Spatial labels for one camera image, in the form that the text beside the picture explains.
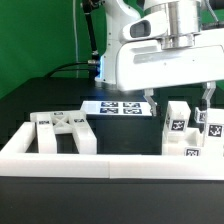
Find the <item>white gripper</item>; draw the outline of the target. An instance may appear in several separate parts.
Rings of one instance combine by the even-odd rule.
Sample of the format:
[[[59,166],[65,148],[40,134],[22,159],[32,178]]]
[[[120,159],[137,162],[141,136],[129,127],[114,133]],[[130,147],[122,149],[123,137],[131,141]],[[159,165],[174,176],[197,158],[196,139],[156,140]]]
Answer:
[[[224,80],[224,28],[203,31],[193,47],[162,50],[157,40],[147,40],[127,43],[117,55],[118,89],[145,89],[153,116],[157,115],[154,88],[206,82],[200,107],[208,109],[218,80]]]

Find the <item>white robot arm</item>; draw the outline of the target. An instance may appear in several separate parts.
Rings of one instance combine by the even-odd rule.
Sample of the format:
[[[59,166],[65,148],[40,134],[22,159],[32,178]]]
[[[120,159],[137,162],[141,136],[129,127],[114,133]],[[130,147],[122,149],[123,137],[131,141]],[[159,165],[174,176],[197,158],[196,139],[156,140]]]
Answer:
[[[156,88],[205,83],[204,100],[224,80],[224,28],[203,30],[208,0],[145,0],[139,14],[123,0],[100,0],[106,12],[106,51],[99,85],[142,90],[152,113]]]

